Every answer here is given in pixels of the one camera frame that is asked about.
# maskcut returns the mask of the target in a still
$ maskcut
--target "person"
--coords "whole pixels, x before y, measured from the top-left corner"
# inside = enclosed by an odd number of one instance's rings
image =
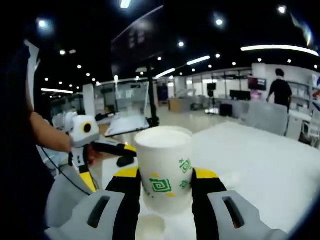
[[[9,231],[11,238],[46,239],[44,214],[54,178],[36,145],[69,153],[72,140],[32,107],[27,84],[29,48],[21,41],[5,54],[0,81],[1,229]]]
[[[286,106],[290,108],[292,101],[292,91],[289,84],[284,80],[285,73],[282,69],[277,68],[275,70],[277,79],[271,84],[267,102],[270,100],[270,96],[274,93],[274,103]]]

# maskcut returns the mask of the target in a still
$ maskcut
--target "black shirt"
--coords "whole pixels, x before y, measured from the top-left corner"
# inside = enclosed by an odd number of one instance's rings
[[[54,182],[36,147],[26,100],[29,48],[1,61],[2,230],[10,238],[44,239],[44,213]]]
[[[291,88],[285,80],[277,79],[271,84],[270,93],[274,93],[274,103],[289,107],[289,97],[292,95]]]

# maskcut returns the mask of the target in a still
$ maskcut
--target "white paper cup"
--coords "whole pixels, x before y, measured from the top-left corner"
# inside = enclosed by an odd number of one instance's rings
[[[165,215],[183,212],[192,200],[192,133],[159,126],[138,133],[134,140],[146,206]]]

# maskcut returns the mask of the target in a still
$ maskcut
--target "green logo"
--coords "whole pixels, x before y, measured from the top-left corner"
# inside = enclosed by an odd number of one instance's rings
[[[169,179],[158,180],[150,178],[150,182],[152,183],[153,191],[156,193],[167,193],[172,191]]]
[[[188,184],[189,184],[189,181],[183,180],[182,183],[180,184],[180,188],[185,189],[186,186],[188,186]]]
[[[180,165],[180,168],[182,170],[182,172],[185,174],[188,170],[191,170],[191,162],[190,162],[190,159],[188,158],[186,161],[184,161],[183,159],[181,159],[179,161],[179,163],[181,164]]]

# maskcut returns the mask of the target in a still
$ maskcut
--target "black ceiling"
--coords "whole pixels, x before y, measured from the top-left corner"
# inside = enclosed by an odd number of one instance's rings
[[[154,76],[171,68],[177,69],[173,75],[187,76],[208,71],[208,65],[212,65],[211,70],[232,68],[232,62],[237,67],[249,67],[258,58],[263,63],[282,65],[291,59],[290,65],[319,72],[319,57],[311,54],[292,50],[240,50],[245,46],[277,44],[319,52],[320,6],[313,2],[131,0],[127,9],[120,8],[121,0],[42,3],[30,14],[25,32],[40,48],[41,64],[35,75],[35,87],[77,91],[77,86],[92,83],[92,78],[99,82],[111,81],[115,74],[119,79],[134,78],[139,75],[136,69],[147,64],[154,68]],[[279,13],[280,5],[287,7],[285,14]],[[156,8],[159,10],[143,18],[145,43],[130,49],[130,29],[119,34]],[[294,25],[292,15],[312,30],[311,45],[307,46],[303,31]],[[215,24],[217,17],[223,19],[222,27]],[[51,22],[51,34],[40,34],[37,19]],[[178,47],[179,41],[184,42],[183,48]],[[66,50],[67,54],[61,56],[60,50]],[[211,56],[210,60],[186,66],[188,61],[207,55]]]

